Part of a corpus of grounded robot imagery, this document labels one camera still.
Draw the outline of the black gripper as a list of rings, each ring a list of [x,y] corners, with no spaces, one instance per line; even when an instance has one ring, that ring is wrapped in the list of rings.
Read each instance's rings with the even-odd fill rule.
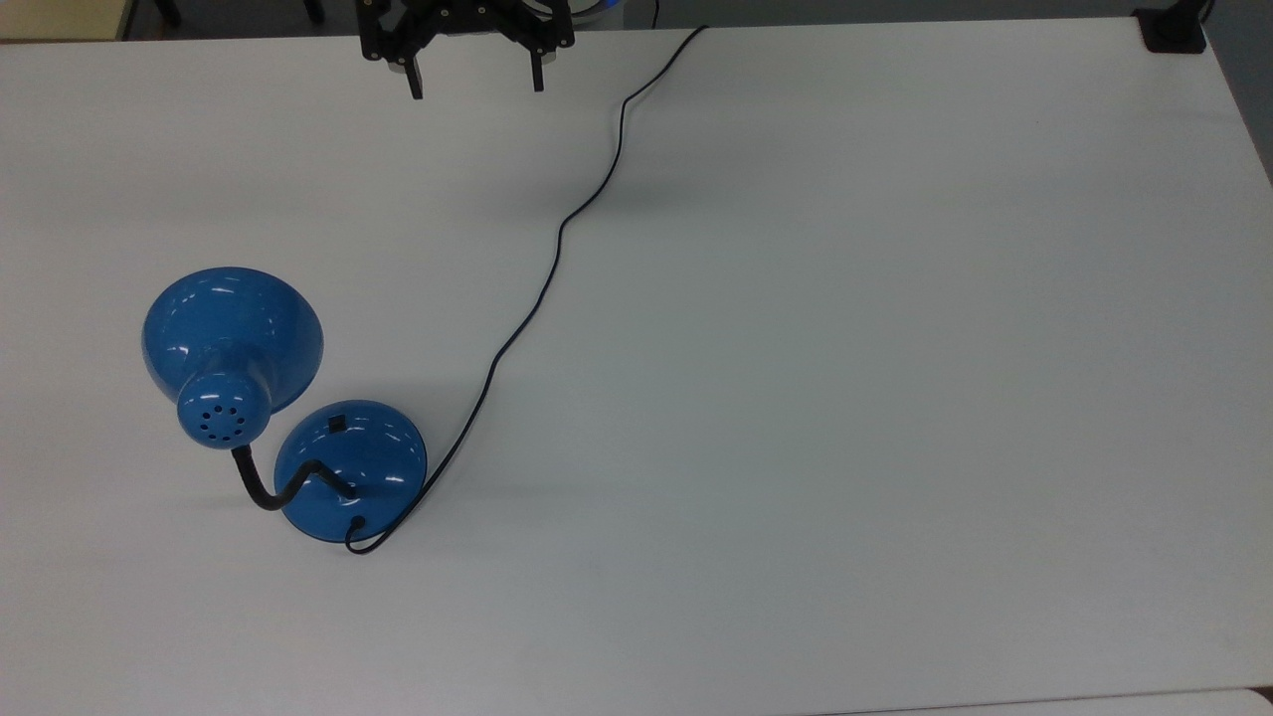
[[[358,37],[368,61],[402,62],[412,99],[423,99],[418,52],[439,36],[502,34],[530,54],[532,87],[545,90],[547,54],[575,45],[566,1],[359,1]]]

